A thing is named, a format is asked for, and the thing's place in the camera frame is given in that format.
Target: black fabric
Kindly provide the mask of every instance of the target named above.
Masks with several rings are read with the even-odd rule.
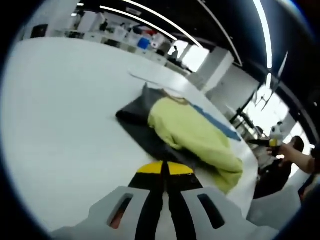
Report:
[[[155,239],[165,191],[162,174],[137,172],[128,187],[150,191],[138,220],[135,239]]]
[[[320,144],[312,149],[311,156],[314,157],[314,173],[320,174]]]
[[[99,30],[104,32],[107,30],[107,27],[108,27],[108,22],[107,21],[104,21],[104,23],[102,23],[99,27]]]
[[[32,29],[32,33],[31,33],[31,37],[30,38],[34,39],[34,38],[43,38],[43,37],[45,37],[47,29],[48,29],[48,24],[42,24],[42,25],[35,26]]]
[[[316,175],[312,174],[307,181],[303,184],[303,186],[299,189],[298,194],[299,196],[303,195],[305,193],[305,190],[307,187],[309,187],[315,180]]]
[[[275,194],[283,189],[289,179],[292,164],[286,162],[283,166],[279,166],[280,163],[280,160],[275,160],[270,166],[263,169],[260,181],[255,187],[254,199]]]
[[[187,149],[176,150],[167,145],[148,125],[148,117],[155,103],[166,97],[163,90],[145,85],[136,100],[116,113],[116,118],[126,132],[153,158],[187,165],[195,169],[198,156]]]

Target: black object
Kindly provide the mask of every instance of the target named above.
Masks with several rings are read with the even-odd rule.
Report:
[[[67,37],[70,38],[70,39],[83,39],[84,36],[85,36],[84,33],[76,32],[76,31],[70,31],[70,32],[68,33],[68,36],[67,36]]]
[[[43,0],[21,1],[17,7],[16,1],[7,1],[3,12],[14,9],[14,16],[8,21],[8,15],[1,14],[1,22],[5,26],[5,33],[2,34],[1,39],[1,60],[0,73],[1,83],[4,81],[4,71],[6,70],[9,54],[11,54],[12,47],[16,43],[17,34],[22,30],[28,21],[31,19],[35,10],[43,3]],[[18,190],[14,187],[14,182],[10,176],[5,159],[4,146],[0,145],[0,189],[1,189],[1,203],[3,211],[1,217],[5,219],[1,226],[1,239],[50,239],[46,232],[40,228],[34,217],[30,214],[29,209],[22,203],[22,198],[18,194]],[[19,230],[12,230],[14,226],[19,226]]]
[[[167,162],[162,162],[160,173],[138,171],[128,185],[130,188],[150,191],[139,218],[135,239],[155,239],[165,189],[169,195],[169,210],[177,239],[197,239],[190,210],[182,196],[182,191],[200,189],[202,185],[194,173],[171,175],[169,168]],[[221,217],[219,212],[216,212],[213,217],[216,216]]]
[[[169,58],[168,61],[171,62],[171,63],[173,63],[174,65],[178,66],[179,68],[182,68],[182,69],[184,68],[184,67],[182,66],[182,62],[181,62],[181,61],[178,61],[178,60],[175,59],[175,58]]]
[[[157,50],[156,54],[159,54],[160,56],[163,56],[163,57],[166,55],[163,50]]]
[[[198,196],[208,218],[210,219],[211,225],[214,229],[219,229],[223,227],[226,223],[222,215],[220,214],[217,207],[211,201],[211,199],[206,194],[201,194]]]
[[[106,42],[104,42],[105,45],[109,45],[111,47],[120,48],[120,42],[108,39]]]
[[[260,172],[261,178],[255,187],[254,199],[275,194],[284,188],[291,174],[292,163],[285,162],[280,166],[281,163],[281,160],[275,160]]]
[[[31,33],[31,39],[35,39],[35,38],[43,38],[46,36],[46,32],[48,29],[48,24],[42,24],[42,25],[38,25],[35,26],[32,29],[32,33]]]
[[[139,25],[137,25],[137,26],[134,26],[134,27],[132,28],[132,31],[133,31],[135,34],[141,35],[141,34],[143,33],[143,30],[140,29],[141,26],[142,26],[141,24],[139,24]]]
[[[299,195],[302,195],[305,192],[306,188],[313,184],[315,178],[317,177],[317,174],[320,173],[320,144],[315,145],[315,148],[311,150],[311,156],[315,159],[315,173],[312,174],[299,189]]]
[[[107,30],[107,27],[108,27],[108,22],[107,20],[105,20],[104,23],[100,25],[99,30],[102,32],[105,32]]]
[[[262,139],[251,139],[247,141],[248,144],[254,144],[261,147],[272,148],[272,156],[276,157],[279,155],[280,146],[270,146],[270,140]]]
[[[85,11],[83,11],[83,10],[80,10],[80,11],[78,12],[78,15],[81,16],[81,18],[83,18],[85,14],[86,14],[86,13],[85,13]]]

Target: white pillar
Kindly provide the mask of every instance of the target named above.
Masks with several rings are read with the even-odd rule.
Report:
[[[91,29],[94,28],[94,24],[97,18],[97,13],[93,12],[93,11],[84,11],[85,14],[83,16],[83,18],[81,19],[81,22],[78,26],[78,31],[79,32],[89,32]]]
[[[181,56],[178,58],[178,60],[184,59],[184,57],[187,55],[187,53],[190,51],[192,45],[189,43],[188,46],[186,46],[186,48],[184,49],[184,51],[182,52]]]
[[[216,87],[234,60],[234,57],[228,50],[216,47],[214,51],[206,57],[204,63],[197,71],[198,75],[203,78],[204,81],[202,92],[207,93]]]

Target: human hand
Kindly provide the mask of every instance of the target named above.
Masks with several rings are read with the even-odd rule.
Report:
[[[282,159],[282,163],[285,163],[285,162],[289,162],[290,161],[290,155],[291,155],[291,152],[292,150],[294,150],[293,147],[291,147],[290,145],[288,144],[282,144],[279,149],[278,149],[278,153],[277,153],[277,156],[283,156]],[[269,156],[272,156],[273,155],[273,151],[274,151],[274,148],[272,147],[269,147],[267,148],[266,152]]]

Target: desk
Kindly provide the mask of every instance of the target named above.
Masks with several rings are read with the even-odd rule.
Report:
[[[130,73],[180,92],[231,126],[182,75],[114,47],[46,37],[21,41],[11,54],[2,86],[5,163],[23,204],[48,231],[84,220],[94,203],[152,161],[115,118],[145,84]],[[245,217],[258,164],[244,141],[230,142],[244,173],[227,197]],[[196,175],[213,186],[205,170]]]
[[[189,72],[187,72],[185,69],[177,65],[174,65],[173,63],[170,63],[166,57],[157,54],[156,50],[139,48],[138,42],[141,36],[137,34],[129,35],[129,38],[127,37],[125,39],[119,39],[115,36],[115,34],[109,33],[109,32],[101,32],[101,31],[81,32],[78,30],[62,29],[62,30],[53,31],[51,37],[60,37],[60,38],[66,37],[66,33],[83,34],[83,38],[82,38],[83,40],[93,42],[93,43],[98,43],[98,44],[105,44],[108,40],[116,41],[118,44],[118,48],[124,51],[143,56],[146,59],[149,59],[150,61],[158,63],[159,65],[166,66],[171,70],[182,74],[183,76],[187,76],[189,74]]]

